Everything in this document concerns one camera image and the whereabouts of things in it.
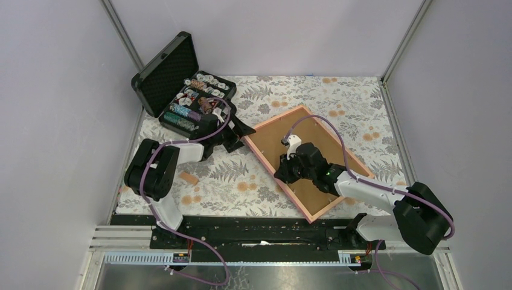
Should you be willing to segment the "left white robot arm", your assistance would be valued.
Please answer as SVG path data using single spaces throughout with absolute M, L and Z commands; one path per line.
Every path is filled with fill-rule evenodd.
M 254 133 L 254 128 L 235 115 L 221 120 L 208 114 L 200 119 L 187 139 L 163 143 L 142 140 L 124 174 L 124 184 L 148 203 L 157 225 L 166 229 L 164 240 L 172 248 L 180 248 L 187 242 L 186 230 L 180 227 L 183 214 L 170 196 L 177 167 L 205 161 L 217 146 L 231 153 L 244 146 L 242 137 Z

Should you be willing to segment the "brown cardboard backing board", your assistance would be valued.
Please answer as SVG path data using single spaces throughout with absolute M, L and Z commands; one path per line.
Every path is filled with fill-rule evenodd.
M 271 175 L 278 169 L 280 155 L 287 153 L 281 140 L 296 121 L 311 114 L 307 107 L 297 106 L 256 125 L 254 127 L 256 133 L 245 137 L 246 145 L 256 154 Z M 328 162 L 342 166 L 345 164 L 339 138 L 334 130 L 321 120 L 308 118 L 300 122 L 293 133 L 299 136 L 303 143 L 313 143 Z M 276 180 L 276 183 L 310 223 L 341 202 L 352 200 L 323 193 L 311 181 L 305 179 L 293 184 L 285 184 L 280 180 Z

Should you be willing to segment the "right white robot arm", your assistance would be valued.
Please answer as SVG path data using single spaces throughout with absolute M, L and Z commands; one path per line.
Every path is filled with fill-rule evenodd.
M 369 241 L 402 241 L 416 252 L 430 255 L 455 232 L 453 217 L 432 190 L 421 182 L 391 187 L 330 163 L 312 143 L 285 141 L 276 179 L 293 184 L 306 179 L 323 193 L 353 198 L 385 211 L 385 216 L 364 215 L 346 233 L 349 246 L 363 248 Z

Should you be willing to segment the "wooden picture frame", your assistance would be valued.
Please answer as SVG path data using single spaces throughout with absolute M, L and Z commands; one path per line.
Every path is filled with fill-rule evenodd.
M 341 196 L 320 191 L 312 177 L 332 179 L 327 173 L 331 164 L 375 177 L 350 150 L 344 160 L 339 138 L 304 105 L 256 125 L 245 143 L 310 223 L 343 201 Z

